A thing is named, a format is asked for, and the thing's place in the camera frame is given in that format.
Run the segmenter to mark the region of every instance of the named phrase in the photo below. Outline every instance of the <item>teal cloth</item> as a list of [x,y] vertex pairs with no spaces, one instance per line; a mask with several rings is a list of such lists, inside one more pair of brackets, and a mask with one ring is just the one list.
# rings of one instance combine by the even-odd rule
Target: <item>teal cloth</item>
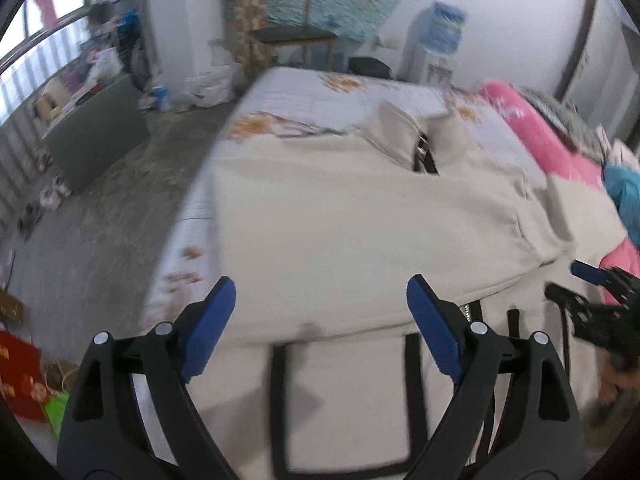
[[621,166],[607,166],[604,184],[629,238],[640,247],[640,173]]

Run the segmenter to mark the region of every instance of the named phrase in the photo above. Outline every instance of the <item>concrete floor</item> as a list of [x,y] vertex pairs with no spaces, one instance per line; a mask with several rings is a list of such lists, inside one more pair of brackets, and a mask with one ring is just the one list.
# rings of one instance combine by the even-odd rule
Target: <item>concrete floor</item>
[[26,307],[22,326],[10,329],[76,363],[101,330],[135,334],[174,217],[232,109],[148,113],[147,142],[46,213],[27,242],[3,244],[0,262],[17,253],[9,292]]

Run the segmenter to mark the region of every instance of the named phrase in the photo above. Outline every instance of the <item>shoe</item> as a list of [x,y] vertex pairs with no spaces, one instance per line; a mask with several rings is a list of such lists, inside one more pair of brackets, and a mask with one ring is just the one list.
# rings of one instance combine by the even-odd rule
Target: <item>shoe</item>
[[62,197],[53,188],[53,186],[45,186],[40,192],[40,205],[48,211],[55,211],[62,204]]
[[31,231],[42,218],[42,208],[36,201],[29,202],[24,207],[24,212],[17,221],[16,227],[24,241],[31,236]]
[[62,198],[69,198],[71,196],[71,194],[73,193],[73,191],[71,191],[69,189],[69,186],[66,185],[66,182],[64,181],[64,179],[61,176],[57,176],[54,180],[53,180],[53,189],[62,197]]
[[36,164],[38,166],[38,171],[40,173],[44,173],[51,165],[51,154],[47,150],[40,150],[36,153]]

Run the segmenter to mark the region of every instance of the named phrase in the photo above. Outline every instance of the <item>gray blanket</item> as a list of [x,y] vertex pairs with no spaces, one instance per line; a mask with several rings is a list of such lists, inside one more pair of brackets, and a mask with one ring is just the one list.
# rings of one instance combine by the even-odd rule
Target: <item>gray blanket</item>
[[521,88],[520,94],[546,120],[569,150],[584,155],[599,166],[606,164],[607,154],[602,149],[598,134],[587,126],[580,115],[554,97],[533,88]]

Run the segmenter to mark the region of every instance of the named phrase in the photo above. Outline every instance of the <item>red bag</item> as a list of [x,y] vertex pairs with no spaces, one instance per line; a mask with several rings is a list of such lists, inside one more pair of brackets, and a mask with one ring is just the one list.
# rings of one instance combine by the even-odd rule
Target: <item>red bag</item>
[[14,415],[46,422],[41,402],[49,400],[42,381],[38,349],[0,331],[0,388]]

